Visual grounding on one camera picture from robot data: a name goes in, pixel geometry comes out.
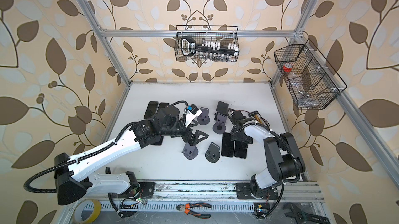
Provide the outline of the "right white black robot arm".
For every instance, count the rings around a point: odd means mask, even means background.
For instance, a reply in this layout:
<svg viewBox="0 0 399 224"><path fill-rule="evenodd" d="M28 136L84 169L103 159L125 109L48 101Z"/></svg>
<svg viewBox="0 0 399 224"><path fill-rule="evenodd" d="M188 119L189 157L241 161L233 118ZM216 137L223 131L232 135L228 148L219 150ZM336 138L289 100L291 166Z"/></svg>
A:
<svg viewBox="0 0 399 224"><path fill-rule="evenodd" d="M252 175L249 182L235 185L239 200L265 200L256 206L257 219L266 219L282 199L285 184L297 183L305 172L305 164L295 138L289 132L278 134L257 111L249 112L245 117L241 110L228 109L228 119L233 124L229 135L235 142L235 156L239 147L245 151L253 141L264 146L266 168Z"/></svg>

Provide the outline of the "red-edged black phone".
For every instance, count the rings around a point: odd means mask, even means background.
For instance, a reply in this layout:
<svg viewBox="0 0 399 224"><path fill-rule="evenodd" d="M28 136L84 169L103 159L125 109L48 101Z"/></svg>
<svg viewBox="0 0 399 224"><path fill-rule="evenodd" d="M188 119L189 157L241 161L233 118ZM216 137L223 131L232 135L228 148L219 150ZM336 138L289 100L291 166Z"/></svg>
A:
<svg viewBox="0 0 399 224"><path fill-rule="evenodd" d="M164 136L157 136L152 143L153 146L161 146L163 144Z"/></svg>

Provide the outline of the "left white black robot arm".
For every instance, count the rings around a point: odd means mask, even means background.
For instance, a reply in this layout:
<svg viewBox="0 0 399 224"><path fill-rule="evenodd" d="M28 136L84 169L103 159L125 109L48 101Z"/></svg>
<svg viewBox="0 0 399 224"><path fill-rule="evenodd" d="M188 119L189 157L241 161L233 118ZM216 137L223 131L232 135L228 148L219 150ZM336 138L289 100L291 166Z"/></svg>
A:
<svg viewBox="0 0 399 224"><path fill-rule="evenodd" d="M105 165L129 153L139 151L162 137L180 137L185 144L195 146L208 138L208 134L192 128L195 118L202 113L195 104L185 105L180 112L172 103L154 115L138 122L126 124L118 135L88 151L68 156L62 153L55 158L55 165L41 171L24 183L24 189L31 193L56 194L60 206L72 204L83 197L99 194L135 196L140 187L133 172L119 175L97 174Z"/></svg>

